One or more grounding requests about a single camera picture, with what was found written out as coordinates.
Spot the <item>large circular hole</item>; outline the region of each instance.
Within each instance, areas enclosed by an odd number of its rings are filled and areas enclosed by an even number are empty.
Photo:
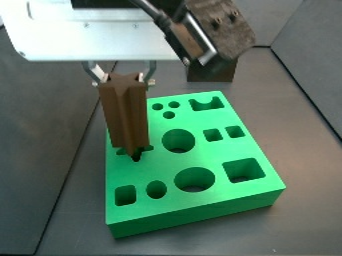
[[[195,137],[188,131],[175,129],[164,134],[162,142],[172,153],[186,153],[195,146]]]
[[[214,173],[202,167],[192,167],[176,174],[175,185],[184,192],[196,193],[207,190],[215,183]]]

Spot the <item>green foam block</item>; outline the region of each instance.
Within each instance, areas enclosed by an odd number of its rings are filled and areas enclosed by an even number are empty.
[[[107,135],[106,222],[116,238],[273,205],[286,186],[220,92],[148,99],[134,162]]]

